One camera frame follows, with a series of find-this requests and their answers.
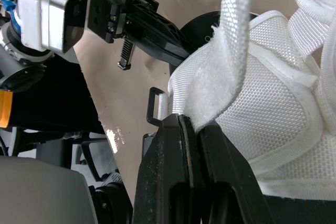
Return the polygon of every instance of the white padded brace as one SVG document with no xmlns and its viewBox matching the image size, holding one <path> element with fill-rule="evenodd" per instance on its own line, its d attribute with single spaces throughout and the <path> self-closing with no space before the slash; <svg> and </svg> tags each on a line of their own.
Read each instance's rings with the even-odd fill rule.
<svg viewBox="0 0 336 224">
<path fill-rule="evenodd" d="M 216 119 L 264 194 L 336 200 L 336 4 L 296 1 L 290 21 L 270 11 L 250 22 L 248 52 L 236 58 L 246 56 L 246 71 L 230 62 L 227 37 L 237 22 L 228 19 L 220 35 L 215 29 L 213 40 L 172 74 L 170 112 L 190 115 L 196 131 Z M 221 22 L 230 13 L 222 9 Z M 246 34 L 233 34 L 245 49 Z M 324 43 L 320 70 L 310 54 Z"/>
</svg>

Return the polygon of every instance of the white mesh fabric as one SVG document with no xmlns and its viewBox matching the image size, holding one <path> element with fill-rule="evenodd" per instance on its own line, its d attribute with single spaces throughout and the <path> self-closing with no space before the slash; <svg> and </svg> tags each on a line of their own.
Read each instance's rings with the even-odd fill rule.
<svg viewBox="0 0 336 224">
<path fill-rule="evenodd" d="M 243 85 L 250 2 L 222 0 L 219 28 L 214 28 L 215 36 L 209 43 L 211 51 L 189 85 L 183 111 L 191 118 L 195 131 L 217 118 L 234 101 Z"/>
<path fill-rule="evenodd" d="M 262 16 L 268 16 L 258 24 Z M 290 67 L 310 72 L 288 33 L 288 20 L 277 11 L 270 11 L 251 22 L 250 41 L 272 51 Z"/>
<path fill-rule="evenodd" d="M 336 179 L 336 137 L 324 132 L 307 153 L 279 168 L 258 175 L 258 179 Z"/>
<path fill-rule="evenodd" d="M 242 91 L 216 122 L 250 160 L 293 141 L 305 130 L 307 120 L 288 88 L 249 56 Z"/>
<path fill-rule="evenodd" d="M 182 114 L 190 83 L 195 73 L 210 52 L 209 44 L 204 45 L 194 55 L 187 58 L 172 74 L 168 83 L 168 92 L 173 98 L 172 113 Z"/>
</svg>

